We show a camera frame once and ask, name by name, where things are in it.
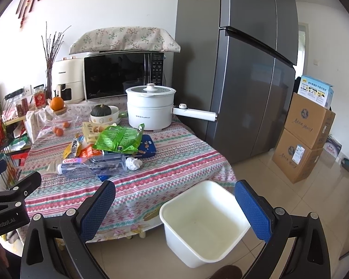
refrigerator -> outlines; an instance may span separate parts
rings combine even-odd
[[[175,104],[216,112],[180,118],[235,163],[274,148],[295,80],[295,0],[178,0]]]

window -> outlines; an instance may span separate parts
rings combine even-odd
[[[299,24],[299,51],[297,53],[297,65],[293,66],[296,71],[295,79],[298,76],[302,76],[306,74],[306,65],[308,59],[308,51],[309,48],[309,36],[308,36],[308,26],[307,24]]]

microwave control panel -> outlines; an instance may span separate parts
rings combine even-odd
[[[163,86],[163,53],[151,53],[150,82],[158,86]]]

white plastic bin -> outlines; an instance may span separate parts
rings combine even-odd
[[[167,245],[188,267],[223,259],[250,224],[235,197],[204,181],[160,208]]]

striped tablecloth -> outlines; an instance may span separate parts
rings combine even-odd
[[[128,125],[127,120],[123,119],[121,125]],[[52,160],[62,158],[77,132],[81,132],[81,121],[63,137],[45,127],[29,152],[21,177],[32,171],[45,172]],[[227,160],[177,118],[162,131],[145,133],[150,134],[157,153],[142,159],[139,170],[110,178],[116,186],[116,199],[92,242],[130,236],[160,225],[160,207],[200,181],[214,180],[224,187],[235,184]],[[69,208],[78,208],[100,185],[98,178],[44,174],[41,186],[26,199],[28,214],[62,215]],[[27,226],[18,231],[24,241]]]

